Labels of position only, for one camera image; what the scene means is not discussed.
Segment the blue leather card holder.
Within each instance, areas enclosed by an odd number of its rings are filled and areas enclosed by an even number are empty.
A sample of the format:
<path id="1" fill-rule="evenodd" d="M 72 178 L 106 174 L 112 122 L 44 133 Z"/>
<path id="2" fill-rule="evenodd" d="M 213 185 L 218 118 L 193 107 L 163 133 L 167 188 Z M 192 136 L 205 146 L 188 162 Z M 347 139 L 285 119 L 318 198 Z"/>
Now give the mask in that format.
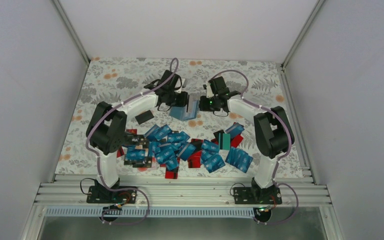
<path id="1" fill-rule="evenodd" d="M 188 106 L 188 104 L 184 107 L 173 106 L 170 109 L 169 115 L 172 118 L 175 118 L 175 119 L 180 120 L 180 121 L 189 121 L 189 120 L 195 119 L 197 117 L 198 111 L 199 111 L 199 101 L 195 100 L 195 110 L 191 114 L 187 113 L 187 106 Z"/>

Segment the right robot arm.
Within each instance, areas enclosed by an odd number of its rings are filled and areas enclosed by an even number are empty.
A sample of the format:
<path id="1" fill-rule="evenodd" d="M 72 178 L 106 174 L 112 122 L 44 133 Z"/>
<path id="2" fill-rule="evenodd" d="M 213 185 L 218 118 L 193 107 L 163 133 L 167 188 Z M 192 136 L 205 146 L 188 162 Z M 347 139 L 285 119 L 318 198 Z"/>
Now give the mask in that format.
<path id="1" fill-rule="evenodd" d="M 205 95 L 199 108 L 204 112 L 235 113 L 253 123 L 258 150 L 266 156 L 259 163 L 253 177 L 251 198 L 258 204 L 270 197 L 269 187 L 275 184 L 280 159 L 286 157 L 295 141 L 286 110 L 281 106 L 268 108 L 245 99 L 239 91 L 230 91 L 223 77 L 216 77 L 203 85 Z"/>

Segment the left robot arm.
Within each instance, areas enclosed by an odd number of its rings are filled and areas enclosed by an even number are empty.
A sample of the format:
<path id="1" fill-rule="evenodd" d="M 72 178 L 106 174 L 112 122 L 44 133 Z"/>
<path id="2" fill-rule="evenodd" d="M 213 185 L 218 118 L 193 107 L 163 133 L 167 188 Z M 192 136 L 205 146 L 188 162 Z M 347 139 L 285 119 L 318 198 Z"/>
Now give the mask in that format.
<path id="1" fill-rule="evenodd" d="M 143 112 L 161 104 L 169 107 L 184 107 L 188 93 L 182 91 L 182 78 L 166 70 L 162 77 L 120 103 L 97 104 L 86 130 L 86 148 L 96 154 L 97 182 L 102 185 L 99 196 L 111 203 L 119 197 L 119 175 L 116 169 L 117 151 L 126 142 L 127 122 Z"/>

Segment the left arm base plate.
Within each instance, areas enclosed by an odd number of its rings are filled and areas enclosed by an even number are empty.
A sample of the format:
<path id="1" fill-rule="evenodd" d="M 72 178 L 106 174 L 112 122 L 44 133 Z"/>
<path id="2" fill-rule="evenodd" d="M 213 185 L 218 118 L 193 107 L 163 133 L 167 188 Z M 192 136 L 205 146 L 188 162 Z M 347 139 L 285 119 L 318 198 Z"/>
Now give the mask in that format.
<path id="1" fill-rule="evenodd" d="M 109 191 L 103 186 L 90 186 L 86 202 L 88 204 L 134 204 L 137 190 L 135 186 L 119 186 L 121 191 Z"/>

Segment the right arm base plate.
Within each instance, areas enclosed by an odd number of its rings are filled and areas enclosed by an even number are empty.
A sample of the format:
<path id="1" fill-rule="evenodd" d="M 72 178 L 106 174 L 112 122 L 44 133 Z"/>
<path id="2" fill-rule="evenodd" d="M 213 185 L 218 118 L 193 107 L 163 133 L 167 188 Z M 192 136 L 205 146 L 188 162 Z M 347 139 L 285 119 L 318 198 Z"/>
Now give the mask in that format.
<path id="1" fill-rule="evenodd" d="M 268 188 L 234 187 L 232 193 L 237 205 L 280 205 L 283 203 L 281 191 L 274 185 Z"/>

